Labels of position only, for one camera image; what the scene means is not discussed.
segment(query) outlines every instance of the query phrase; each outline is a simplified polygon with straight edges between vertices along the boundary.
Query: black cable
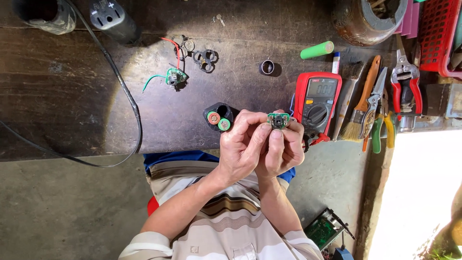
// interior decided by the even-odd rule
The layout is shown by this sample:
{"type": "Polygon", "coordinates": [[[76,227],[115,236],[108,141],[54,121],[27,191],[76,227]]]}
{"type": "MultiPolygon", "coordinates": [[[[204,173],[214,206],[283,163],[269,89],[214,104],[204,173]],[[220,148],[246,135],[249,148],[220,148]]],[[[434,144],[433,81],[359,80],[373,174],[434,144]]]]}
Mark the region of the black cable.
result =
{"type": "Polygon", "coordinates": [[[4,122],[2,122],[0,120],[0,123],[7,129],[9,130],[12,134],[14,134],[17,138],[23,140],[24,142],[30,144],[31,146],[45,152],[45,153],[49,153],[49,154],[52,154],[52,155],[56,155],[56,156],[59,156],[59,157],[62,157],[62,158],[66,158],[66,159],[69,159],[69,160],[72,160],[72,161],[75,161],[75,162],[78,162],[78,163],[82,163],[82,164],[85,164],[85,165],[89,165],[89,166],[95,166],[95,167],[103,167],[103,168],[108,168],[108,167],[114,167],[114,166],[117,166],[123,162],[125,162],[128,158],[130,158],[130,156],[132,156],[137,150],[138,148],[140,147],[141,145],[141,139],[143,137],[143,130],[142,130],[142,127],[141,127],[141,117],[140,117],[140,111],[138,109],[138,106],[136,105],[136,102],[135,100],[133,99],[132,95],[130,94],[130,90],[127,88],[127,85],[125,85],[125,82],[123,81],[123,78],[122,78],[122,75],[120,75],[120,72],[119,70],[117,69],[117,66],[116,64],[114,63],[114,61],[112,60],[112,57],[111,55],[109,54],[109,52],[106,50],[106,48],[101,44],[101,42],[98,40],[98,38],[96,38],[96,35],[95,33],[93,32],[93,30],[91,29],[91,27],[88,25],[87,21],[85,20],[85,17],[82,15],[82,13],[79,11],[79,9],[74,5],[74,3],[72,3],[70,0],[64,0],[66,1],[71,7],[72,9],[74,9],[74,11],[76,12],[76,14],[78,15],[78,17],[80,18],[80,20],[82,20],[82,23],[85,25],[85,28],[87,28],[88,32],[90,33],[91,37],[93,38],[93,40],[95,41],[96,45],[98,45],[98,47],[100,48],[100,50],[103,52],[104,54],[104,57],[106,58],[106,60],[108,61],[109,65],[111,66],[112,70],[114,71],[117,79],[119,80],[119,83],[122,87],[122,89],[124,90],[125,94],[127,95],[127,98],[130,102],[130,105],[132,106],[132,109],[133,109],[133,112],[135,113],[135,117],[136,117],[136,121],[138,122],[138,141],[136,143],[136,146],[135,148],[133,149],[133,151],[124,159],[122,160],[121,162],[117,163],[117,164],[113,164],[113,165],[98,165],[98,164],[92,164],[92,163],[89,163],[89,162],[86,162],[86,161],[82,161],[80,159],[77,159],[75,157],[72,157],[72,156],[69,156],[69,155],[64,155],[64,154],[60,154],[58,152],[55,152],[53,150],[49,150],[49,149],[46,149],[46,148],[43,148],[29,140],[27,140],[26,138],[22,137],[20,134],[16,133],[13,129],[11,129],[9,126],[7,126],[4,122]]]}

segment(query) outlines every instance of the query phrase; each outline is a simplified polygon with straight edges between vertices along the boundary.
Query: wooden brush handle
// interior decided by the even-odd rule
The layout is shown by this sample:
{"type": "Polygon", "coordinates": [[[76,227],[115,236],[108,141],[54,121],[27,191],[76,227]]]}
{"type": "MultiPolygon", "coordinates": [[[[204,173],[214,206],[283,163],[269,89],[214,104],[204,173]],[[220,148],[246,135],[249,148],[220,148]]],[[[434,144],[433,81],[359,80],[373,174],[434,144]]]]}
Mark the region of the wooden brush handle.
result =
{"type": "Polygon", "coordinates": [[[364,84],[363,94],[361,95],[361,100],[358,105],[354,108],[355,110],[361,110],[366,112],[369,104],[366,99],[371,96],[372,88],[374,87],[375,80],[377,78],[378,70],[380,67],[380,55],[375,56],[372,66],[369,69],[367,74],[366,83],[364,84]]]}

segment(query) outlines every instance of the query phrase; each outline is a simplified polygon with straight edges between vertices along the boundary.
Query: hand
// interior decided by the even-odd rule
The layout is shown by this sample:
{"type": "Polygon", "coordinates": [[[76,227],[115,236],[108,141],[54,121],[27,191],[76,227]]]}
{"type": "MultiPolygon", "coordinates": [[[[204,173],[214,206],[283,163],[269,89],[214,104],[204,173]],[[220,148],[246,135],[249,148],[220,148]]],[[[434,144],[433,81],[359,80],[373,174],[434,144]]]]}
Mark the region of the hand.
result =
{"type": "Polygon", "coordinates": [[[221,134],[219,170],[215,177],[226,187],[247,177],[257,166],[271,129],[267,114],[242,110],[231,129],[221,134]]]}
{"type": "MultiPolygon", "coordinates": [[[[277,110],[274,113],[284,113],[284,111],[277,110]]],[[[296,121],[289,121],[282,130],[271,131],[268,151],[260,156],[255,168],[259,180],[274,178],[303,162],[305,159],[302,148],[303,133],[303,125],[296,121]]]]}

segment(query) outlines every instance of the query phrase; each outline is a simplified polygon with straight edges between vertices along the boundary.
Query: paint brush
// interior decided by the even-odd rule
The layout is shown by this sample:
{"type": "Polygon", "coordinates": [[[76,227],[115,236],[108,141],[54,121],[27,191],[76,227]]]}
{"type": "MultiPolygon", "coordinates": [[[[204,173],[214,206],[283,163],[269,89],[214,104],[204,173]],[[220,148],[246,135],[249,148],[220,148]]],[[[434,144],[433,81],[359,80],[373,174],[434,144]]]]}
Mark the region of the paint brush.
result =
{"type": "Polygon", "coordinates": [[[364,84],[361,100],[354,108],[350,122],[348,122],[346,128],[342,131],[343,140],[361,142],[361,139],[359,139],[359,134],[361,133],[361,129],[364,127],[363,125],[365,124],[366,112],[369,109],[369,103],[367,103],[367,99],[370,97],[372,88],[374,87],[378,70],[380,68],[380,60],[380,55],[377,55],[372,62],[369,73],[367,74],[366,83],[364,84]]]}
{"type": "Polygon", "coordinates": [[[356,86],[356,83],[358,82],[361,74],[363,73],[365,65],[366,64],[364,62],[357,62],[343,66],[342,78],[347,79],[345,83],[347,89],[345,99],[343,99],[342,105],[340,106],[339,119],[335,124],[334,134],[332,135],[332,141],[334,142],[337,141],[337,137],[340,133],[340,128],[342,127],[343,120],[345,119],[345,114],[347,113],[348,105],[350,104],[351,95],[353,94],[353,90],[356,86]]]}

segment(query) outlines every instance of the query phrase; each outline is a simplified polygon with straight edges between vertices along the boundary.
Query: striped shirt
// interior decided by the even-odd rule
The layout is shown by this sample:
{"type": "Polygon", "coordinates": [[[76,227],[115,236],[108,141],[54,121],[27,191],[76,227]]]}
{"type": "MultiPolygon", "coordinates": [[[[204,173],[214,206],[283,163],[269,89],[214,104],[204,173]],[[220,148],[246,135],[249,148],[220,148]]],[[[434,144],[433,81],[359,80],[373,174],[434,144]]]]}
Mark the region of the striped shirt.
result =
{"type": "MultiPolygon", "coordinates": [[[[169,161],[150,167],[147,181],[159,205],[217,166],[216,162],[169,161]]],[[[157,232],[140,233],[120,260],[321,260],[319,248],[303,231],[282,237],[261,212],[255,172],[222,190],[174,240],[157,232]]],[[[288,183],[278,178],[285,192],[288,183]]]]}

